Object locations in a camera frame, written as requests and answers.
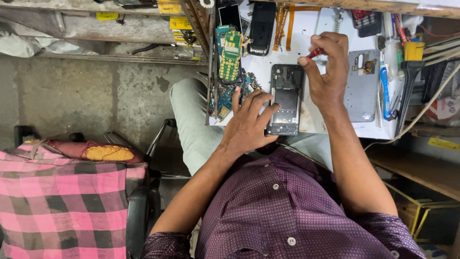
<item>knee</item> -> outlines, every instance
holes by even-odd
[[[181,93],[186,96],[188,93],[206,91],[206,86],[196,78],[186,78],[175,83],[170,90],[170,96],[173,97],[173,93]]]

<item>polka dot shirt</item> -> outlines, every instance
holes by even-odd
[[[333,177],[284,148],[234,165],[202,219],[195,257],[424,258],[400,218],[348,218]],[[189,249],[186,235],[155,233],[143,258],[190,258]]]

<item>leg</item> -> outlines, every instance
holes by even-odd
[[[299,132],[297,136],[287,138],[285,143],[332,171],[331,144],[328,134]]]
[[[224,135],[222,126],[205,126],[207,88],[197,79],[186,78],[171,88],[184,163],[193,176],[211,157]]]

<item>checkered fabric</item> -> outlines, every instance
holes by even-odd
[[[42,143],[0,152],[5,255],[126,258],[127,194],[146,167],[69,159]]]

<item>red wire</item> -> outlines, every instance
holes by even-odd
[[[449,37],[449,36],[455,36],[455,35],[460,35],[460,32],[457,32],[457,33],[452,33],[452,34],[448,34],[448,35],[436,35],[436,34],[432,34],[429,30],[427,30],[425,27],[423,27],[422,25],[418,25],[420,28],[422,28],[428,35],[431,35],[433,37]]]

